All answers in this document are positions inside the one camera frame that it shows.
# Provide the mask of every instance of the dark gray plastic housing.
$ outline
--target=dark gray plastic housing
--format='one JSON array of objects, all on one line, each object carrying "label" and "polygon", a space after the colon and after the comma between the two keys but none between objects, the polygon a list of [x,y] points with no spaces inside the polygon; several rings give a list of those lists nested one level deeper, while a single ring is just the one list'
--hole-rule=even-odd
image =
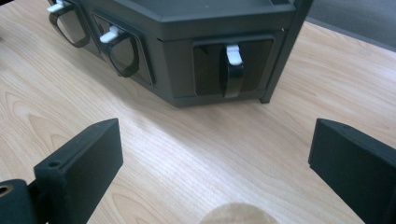
[{"label": "dark gray plastic housing", "polygon": [[[134,62],[139,66],[130,78],[174,106],[254,98],[268,103],[312,3],[312,0],[64,1],[81,11],[91,38],[107,62],[111,58],[109,45],[100,41],[106,32],[103,21],[130,34],[137,43],[135,50],[139,51],[138,63]],[[224,60],[228,57],[225,49],[231,45],[239,47],[243,60],[238,68]]]}]

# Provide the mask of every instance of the screw hole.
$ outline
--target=screw hole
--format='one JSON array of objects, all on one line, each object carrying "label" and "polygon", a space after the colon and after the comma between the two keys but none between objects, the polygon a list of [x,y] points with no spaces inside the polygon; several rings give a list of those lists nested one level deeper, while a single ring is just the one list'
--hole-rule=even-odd
[{"label": "screw hole", "polygon": [[61,164],[60,161],[52,161],[52,162],[49,163],[49,167],[50,168],[54,168],[54,167],[59,166],[59,164]]},{"label": "screw hole", "polygon": [[0,186],[0,197],[5,196],[6,194],[12,191],[12,185],[4,185]]}]

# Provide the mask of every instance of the light wooden surface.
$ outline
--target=light wooden surface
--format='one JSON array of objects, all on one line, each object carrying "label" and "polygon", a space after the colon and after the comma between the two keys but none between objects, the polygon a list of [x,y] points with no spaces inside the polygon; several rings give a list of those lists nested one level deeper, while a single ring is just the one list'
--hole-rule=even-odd
[{"label": "light wooden surface", "polygon": [[396,147],[396,53],[310,23],[272,101],[174,108],[50,26],[0,7],[0,181],[119,118],[124,165],[90,223],[361,223],[309,168],[316,118]]}]

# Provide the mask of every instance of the wooden table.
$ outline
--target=wooden table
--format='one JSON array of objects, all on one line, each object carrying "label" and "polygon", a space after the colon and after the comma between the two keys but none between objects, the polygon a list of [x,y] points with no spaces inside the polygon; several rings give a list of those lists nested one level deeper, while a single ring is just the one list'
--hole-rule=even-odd
[{"label": "wooden table", "polygon": [[51,27],[0,7],[0,181],[120,119],[124,165],[90,223],[361,223],[308,165],[317,118],[396,147],[396,53],[306,23],[272,101],[174,108]]}]

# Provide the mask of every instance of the handle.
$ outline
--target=handle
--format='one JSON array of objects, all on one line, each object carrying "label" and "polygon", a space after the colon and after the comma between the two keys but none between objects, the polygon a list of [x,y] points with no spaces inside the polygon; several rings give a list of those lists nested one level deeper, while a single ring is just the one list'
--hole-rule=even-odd
[{"label": "handle", "polygon": [[238,45],[226,46],[220,54],[220,87],[224,98],[239,95],[244,82],[244,63]]},{"label": "handle", "polygon": [[120,35],[120,30],[117,26],[110,26],[109,31],[100,36],[100,42],[107,44]]},{"label": "handle", "polygon": [[[90,36],[88,35],[87,28],[85,27],[84,23],[82,22],[82,19],[79,16],[79,12],[77,12],[77,8],[71,4],[65,4],[63,1],[58,1],[58,3],[54,6],[56,6],[56,7],[48,8],[48,11],[52,11],[49,14],[49,22],[51,23],[53,28],[74,47],[82,48],[82,47],[86,46],[90,42]],[[66,18],[64,18],[65,20],[62,20],[64,23],[64,27],[69,28],[69,31],[65,30],[65,32],[69,32],[70,34],[66,35],[62,31],[62,29],[59,27],[58,20],[66,13],[70,13],[72,11],[74,11],[76,13],[76,17],[66,17]],[[80,25],[80,29],[84,33],[84,36],[82,38],[79,38],[78,40],[69,39],[68,36],[73,38],[72,37],[73,30],[72,29],[74,28],[76,30],[77,29],[76,27],[79,25]]]},{"label": "handle", "polygon": [[[114,61],[114,59],[111,57],[113,53],[113,49],[115,46],[117,46],[120,42],[124,41],[125,39],[129,39],[130,44],[133,49],[133,60],[131,63],[126,66],[125,68],[120,68],[117,66],[117,63]],[[111,40],[108,44],[106,44],[105,52],[103,54],[105,61],[114,69],[118,72],[120,77],[130,77],[133,74],[135,74],[137,71],[139,71],[139,54],[138,54],[138,48],[136,44],[136,40],[132,35],[129,35],[128,33],[122,33],[118,35],[116,38]]]}]

